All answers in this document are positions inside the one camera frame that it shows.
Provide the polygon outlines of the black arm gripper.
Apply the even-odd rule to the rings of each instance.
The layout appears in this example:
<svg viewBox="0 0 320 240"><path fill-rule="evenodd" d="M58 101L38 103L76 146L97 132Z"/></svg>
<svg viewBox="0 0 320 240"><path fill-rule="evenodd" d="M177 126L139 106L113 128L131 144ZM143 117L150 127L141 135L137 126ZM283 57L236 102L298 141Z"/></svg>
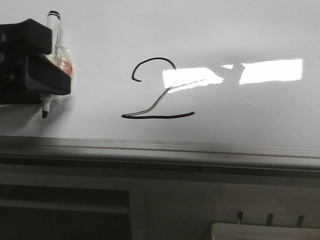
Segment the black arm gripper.
<svg viewBox="0 0 320 240"><path fill-rule="evenodd" d="M37 55L52 53L52 35L50 28L31 18L0 26L2 105L40 104L38 93L71 93L71 77L44 55Z"/></svg>

